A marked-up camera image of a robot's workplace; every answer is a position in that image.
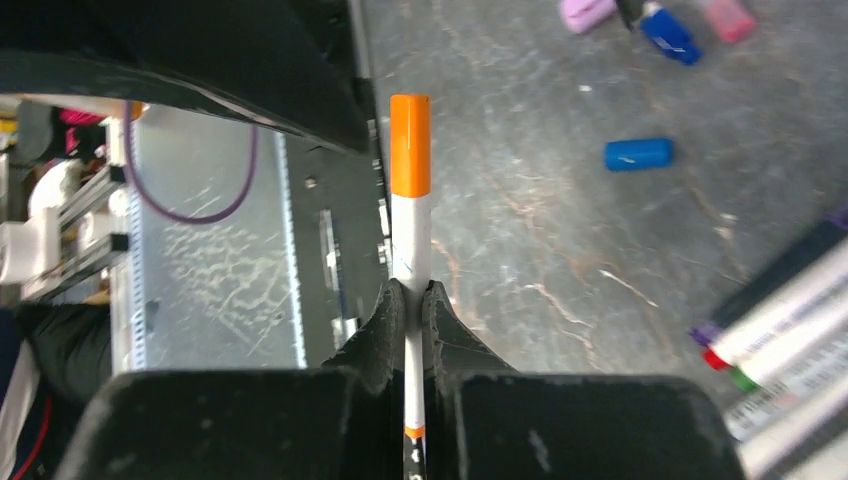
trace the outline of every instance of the orange marker cap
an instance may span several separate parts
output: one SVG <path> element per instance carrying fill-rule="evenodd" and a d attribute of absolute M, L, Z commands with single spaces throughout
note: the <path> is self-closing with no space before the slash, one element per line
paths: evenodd
<path fill-rule="evenodd" d="M 424 436 L 424 427 L 403 427 L 403 433 L 405 433 L 407 437 L 416 440 Z"/>
<path fill-rule="evenodd" d="M 392 95 L 390 186 L 407 198 L 430 193 L 430 97 Z"/>

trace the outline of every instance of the purple marker cap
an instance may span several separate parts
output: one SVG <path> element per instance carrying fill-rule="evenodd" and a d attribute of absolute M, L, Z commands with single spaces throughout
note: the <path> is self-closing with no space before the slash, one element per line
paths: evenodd
<path fill-rule="evenodd" d="M 560 0 L 562 23 L 574 33 L 583 33 L 615 12 L 615 0 Z"/>
<path fill-rule="evenodd" d="M 722 333 L 722 329 L 716 324 L 707 321 L 689 330 L 689 335 L 702 347 L 709 347 L 713 341 Z"/>
<path fill-rule="evenodd" d="M 837 210 L 829 214 L 827 219 L 830 223 L 836 225 L 842 230 L 848 230 L 848 205 L 842 207 L 841 210 Z"/>

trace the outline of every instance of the green marker cap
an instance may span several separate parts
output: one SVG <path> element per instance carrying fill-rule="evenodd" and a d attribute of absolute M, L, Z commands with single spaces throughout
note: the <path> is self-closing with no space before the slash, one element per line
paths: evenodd
<path fill-rule="evenodd" d="M 735 383 L 736 386 L 744 392 L 753 392 L 760 388 L 759 385 L 754 383 L 753 380 L 748 378 L 748 376 L 742 373 L 742 370 L 739 370 L 738 368 L 734 368 L 733 371 L 730 372 L 730 379 L 733 380 L 733 383 Z"/>

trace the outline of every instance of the marble-patterned floor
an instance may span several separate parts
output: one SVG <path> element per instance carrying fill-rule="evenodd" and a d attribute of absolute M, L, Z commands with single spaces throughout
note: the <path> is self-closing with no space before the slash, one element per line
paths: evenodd
<path fill-rule="evenodd" d="M 846 201 L 848 4 L 751 0 L 687 68 L 610 20 L 584 36 L 553 0 L 369 0 L 382 121 L 432 96 L 434 278 L 517 368 L 668 373 L 727 405 L 687 329 Z M 611 173 L 606 142 L 666 136 L 668 169 Z"/>

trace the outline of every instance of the pink object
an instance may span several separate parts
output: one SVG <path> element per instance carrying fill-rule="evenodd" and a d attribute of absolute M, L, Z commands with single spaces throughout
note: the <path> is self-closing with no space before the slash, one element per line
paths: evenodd
<path fill-rule="evenodd" d="M 559 15 L 574 33 L 583 33 L 615 12 L 615 0 L 560 0 Z"/>
<path fill-rule="evenodd" d="M 79 110 L 68 110 L 63 108 L 62 111 L 59 112 L 59 119 L 66 125 L 87 127 L 89 125 L 97 125 L 105 120 L 106 117 L 102 115 L 95 115 L 93 113 L 81 112 Z"/>
<path fill-rule="evenodd" d="M 704 18 L 727 43 L 738 42 L 757 28 L 757 21 L 738 0 L 700 0 L 700 4 Z"/>

